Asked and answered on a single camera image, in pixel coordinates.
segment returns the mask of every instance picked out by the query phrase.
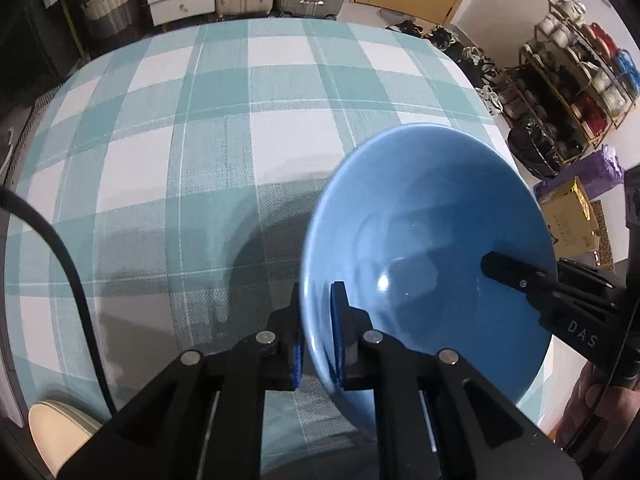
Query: bowl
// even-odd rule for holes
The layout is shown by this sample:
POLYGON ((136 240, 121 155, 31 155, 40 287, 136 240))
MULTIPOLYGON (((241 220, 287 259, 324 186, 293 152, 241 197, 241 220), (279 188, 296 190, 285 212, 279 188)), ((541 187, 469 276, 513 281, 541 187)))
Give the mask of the bowl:
POLYGON ((343 281, 350 305, 413 350, 453 348, 516 403, 550 335, 524 294, 482 275, 498 251, 557 275, 532 192, 482 141, 439 124, 405 124, 364 142, 325 185, 306 233, 303 329, 316 373, 354 426, 375 436, 371 391, 336 382, 329 307, 343 281))

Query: tablecloth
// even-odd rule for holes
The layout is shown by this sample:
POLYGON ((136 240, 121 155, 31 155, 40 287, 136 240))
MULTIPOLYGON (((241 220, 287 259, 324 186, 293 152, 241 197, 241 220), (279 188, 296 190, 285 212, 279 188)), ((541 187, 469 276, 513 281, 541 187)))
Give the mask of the tablecloth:
MULTIPOLYGON (((179 352, 228 349, 260 330, 289 301, 327 177, 376 132, 417 121, 464 130, 513 163, 455 63, 388 30, 211 23, 130 44, 73 75, 17 192, 78 267, 118 405, 179 352)), ((15 218, 4 277, 27 404, 61 399, 105 420, 62 270, 15 218)), ((308 365, 302 387, 269 393, 265 410, 265 468, 364 444, 308 365)))

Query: purple bag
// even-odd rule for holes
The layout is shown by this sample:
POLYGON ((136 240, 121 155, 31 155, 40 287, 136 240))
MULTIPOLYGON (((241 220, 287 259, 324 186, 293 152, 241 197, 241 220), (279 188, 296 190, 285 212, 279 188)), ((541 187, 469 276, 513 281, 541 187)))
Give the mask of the purple bag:
POLYGON ((616 150, 613 146, 603 146, 601 150, 578 160, 568 168, 564 168, 552 180, 543 180, 533 187, 536 198, 571 180, 580 178, 589 200, 594 200, 609 189, 622 184, 625 170, 620 166, 616 150))

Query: cardboard box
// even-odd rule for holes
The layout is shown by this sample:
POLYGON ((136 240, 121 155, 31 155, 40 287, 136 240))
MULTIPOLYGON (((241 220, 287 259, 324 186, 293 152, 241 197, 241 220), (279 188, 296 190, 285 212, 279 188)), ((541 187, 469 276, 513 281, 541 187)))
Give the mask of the cardboard box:
POLYGON ((540 197, 540 209, 556 258, 571 258, 598 249, 598 221, 579 178, 540 197))

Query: screw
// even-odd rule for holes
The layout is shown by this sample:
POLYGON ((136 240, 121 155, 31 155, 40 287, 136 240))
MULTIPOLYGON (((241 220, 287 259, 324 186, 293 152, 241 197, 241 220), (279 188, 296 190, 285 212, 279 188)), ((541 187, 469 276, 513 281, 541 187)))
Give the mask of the screw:
POLYGON ((367 343, 373 343, 377 345, 380 341, 382 341, 382 332, 378 332, 377 330, 367 330, 362 338, 367 343))
POLYGON ((187 350, 180 356, 180 362, 185 366, 193 366, 200 362, 200 353, 195 350, 187 350))
POLYGON ((263 345, 268 345, 276 341, 276 335, 271 330, 263 330, 255 335, 255 340, 263 345))
POLYGON ((458 359, 460 358, 460 356, 458 355, 458 352, 456 352, 455 350, 452 350, 451 348, 445 348, 444 350, 440 350, 438 357, 444 364, 447 364, 447 365, 456 364, 458 362, 458 359))

